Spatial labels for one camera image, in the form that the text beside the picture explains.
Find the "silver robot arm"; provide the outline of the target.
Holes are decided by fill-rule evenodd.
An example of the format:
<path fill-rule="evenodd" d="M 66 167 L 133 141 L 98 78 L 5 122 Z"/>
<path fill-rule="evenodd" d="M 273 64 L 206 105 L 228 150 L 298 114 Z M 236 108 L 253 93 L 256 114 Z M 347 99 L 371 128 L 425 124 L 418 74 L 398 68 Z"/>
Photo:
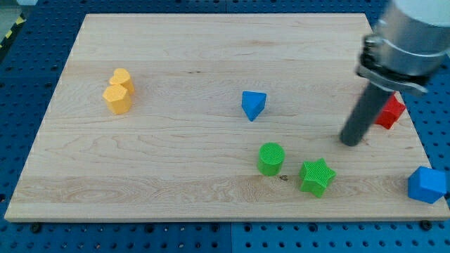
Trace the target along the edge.
<path fill-rule="evenodd" d="M 449 0 L 392 0 L 364 37 L 356 73 L 384 91 L 414 96 L 449 52 Z"/>

